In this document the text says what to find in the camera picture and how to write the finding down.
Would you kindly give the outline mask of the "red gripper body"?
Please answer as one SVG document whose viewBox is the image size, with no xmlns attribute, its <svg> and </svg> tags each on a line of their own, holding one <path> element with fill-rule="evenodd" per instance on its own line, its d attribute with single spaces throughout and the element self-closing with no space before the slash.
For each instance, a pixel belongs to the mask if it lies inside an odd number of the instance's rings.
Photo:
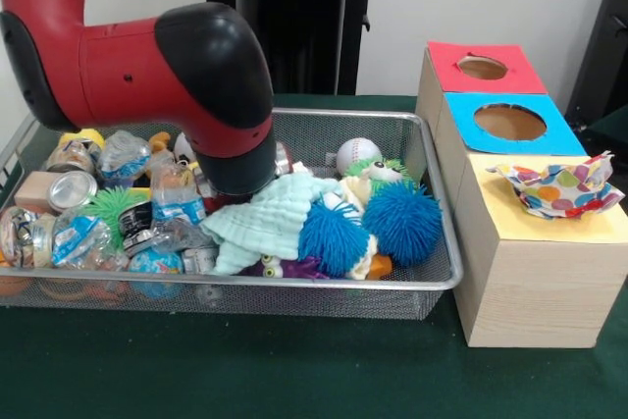
<svg viewBox="0 0 628 419">
<path fill-rule="evenodd" d="M 276 176 L 291 174 L 293 172 L 293 159 L 288 147 L 280 141 L 276 142 Z"/>
</svg>

